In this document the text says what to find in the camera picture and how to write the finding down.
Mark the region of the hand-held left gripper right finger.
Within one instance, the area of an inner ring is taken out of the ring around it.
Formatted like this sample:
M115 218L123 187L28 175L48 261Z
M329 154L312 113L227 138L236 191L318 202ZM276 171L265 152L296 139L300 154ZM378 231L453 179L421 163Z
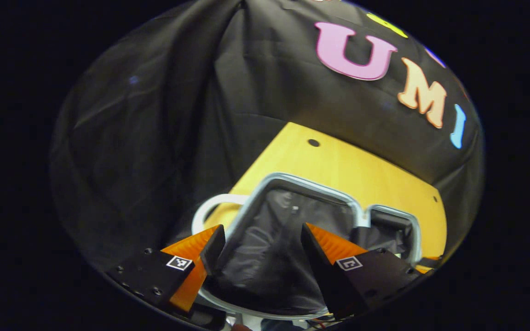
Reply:
M425 279L425 273L386 249L366 250L311 223L303 224L300 241L335 319L368 314Z

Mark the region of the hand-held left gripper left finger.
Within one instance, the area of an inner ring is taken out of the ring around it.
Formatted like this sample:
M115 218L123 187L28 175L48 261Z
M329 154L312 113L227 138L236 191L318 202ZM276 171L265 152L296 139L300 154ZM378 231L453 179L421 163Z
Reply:
M224 245L225 230L217 225L161 250L138 251L105 273L145 303L188 315Z

